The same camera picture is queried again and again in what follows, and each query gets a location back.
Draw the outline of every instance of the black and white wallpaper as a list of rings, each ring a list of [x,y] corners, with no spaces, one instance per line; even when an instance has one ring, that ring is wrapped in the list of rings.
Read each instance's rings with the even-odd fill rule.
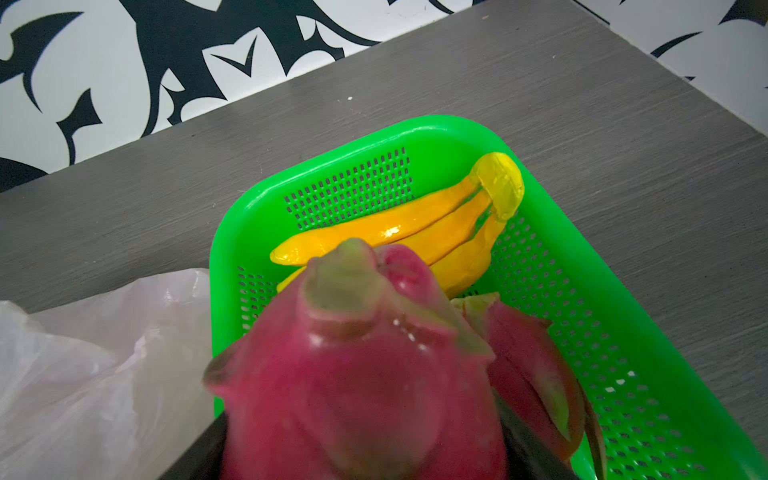
[[[0,191],[480,1],[0,0]],[[768,0],[579,3],[768,133]]]
[[[0,191],[478,0],[0,0]]]

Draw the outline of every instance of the green plastic tray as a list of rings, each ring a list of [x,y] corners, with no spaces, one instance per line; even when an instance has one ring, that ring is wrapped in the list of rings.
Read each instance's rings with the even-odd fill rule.
[[[515,159],[525,198],[470,291],[498,291],[554,320],[550,334],[600,416],[609,477],[768,478],[765,458],[504,141],[463,118],[404,121],[245,193],[210,254],[214,355],[250,330],[293,272],[270,262],[283,240],[449,187],[492,151]],[[585,444],[573,466],[594,478]]]

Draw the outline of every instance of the gray wood grain surface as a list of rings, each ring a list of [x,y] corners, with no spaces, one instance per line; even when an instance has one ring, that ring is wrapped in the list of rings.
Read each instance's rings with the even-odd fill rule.
[[[207,266],[245,190],[424,114],[500,134],[768,452],[768,139],[564,0],[491,0],[0,194],[0,298]]]

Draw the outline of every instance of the white plastic bag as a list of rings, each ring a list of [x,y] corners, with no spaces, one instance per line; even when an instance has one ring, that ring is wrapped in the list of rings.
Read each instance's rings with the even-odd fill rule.
[[[27,315],[0,302],[0,478],[155,480],[214,419],[207,270]]]

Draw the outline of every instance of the pink dragon fruit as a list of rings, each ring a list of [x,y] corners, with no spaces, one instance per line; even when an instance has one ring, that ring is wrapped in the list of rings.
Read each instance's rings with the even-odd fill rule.
[[[415,253],[348,240],[209,365],[221,478],[504,478],[492,359]]]
[[[584,434],[598,479],[606,476],[605,444],[592,405],[576,375],[547,334],[550,320],[505,305],[498,293],[454,299],[472,328],[493,348],[491,385],[563,462]]]

